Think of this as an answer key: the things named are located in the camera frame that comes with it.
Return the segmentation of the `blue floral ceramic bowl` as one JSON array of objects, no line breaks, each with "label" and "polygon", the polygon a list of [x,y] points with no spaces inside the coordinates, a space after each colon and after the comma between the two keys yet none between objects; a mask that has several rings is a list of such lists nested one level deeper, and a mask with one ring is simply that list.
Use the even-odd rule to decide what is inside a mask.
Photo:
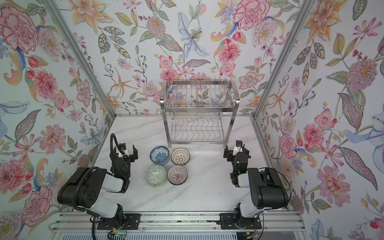
[{"label": "blue floral ceramic bowl", "polygon": [[155,165],[164,165],[168,161],[169,156],[170,156],[170,151],[165,146],[155,147],[150,152],[150,160]]}]

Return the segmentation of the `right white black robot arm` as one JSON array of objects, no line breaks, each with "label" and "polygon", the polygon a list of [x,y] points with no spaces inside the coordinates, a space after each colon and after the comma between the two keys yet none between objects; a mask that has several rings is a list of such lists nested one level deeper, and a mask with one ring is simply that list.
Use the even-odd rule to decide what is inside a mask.
[{"label": "right white black robot arm", "polygon": [[249,168],[250,151],[242,141],[237,141],[233,150],[225,148],[223,157],[232,164],[230,178],[236,188],[248,188],[250,197],[238,203],[234,216],[227,222],[240,229],[255,225],[259,215],[267,210],[287,207],[291,200],[280,173],[274,168]]}]

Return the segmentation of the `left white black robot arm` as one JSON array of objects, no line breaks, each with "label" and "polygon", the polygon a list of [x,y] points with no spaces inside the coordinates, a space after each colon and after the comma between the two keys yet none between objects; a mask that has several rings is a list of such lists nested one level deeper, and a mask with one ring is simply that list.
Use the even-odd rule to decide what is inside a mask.
[{"label": "left white black robot arm", "polygon": [[110,173],[99,167],[78,168],[59,190],[59,204],[99,218],[112,228],[125,225],[128,218],[123,207],[101,195],[101,191],[124,194],[129,187],[131,163],[138,159],[138,150],[133,147],[133,153],[129,154],[125,144],[119,144],[119,148],[126,155],[123,156],[116,148],[112,149]]}]

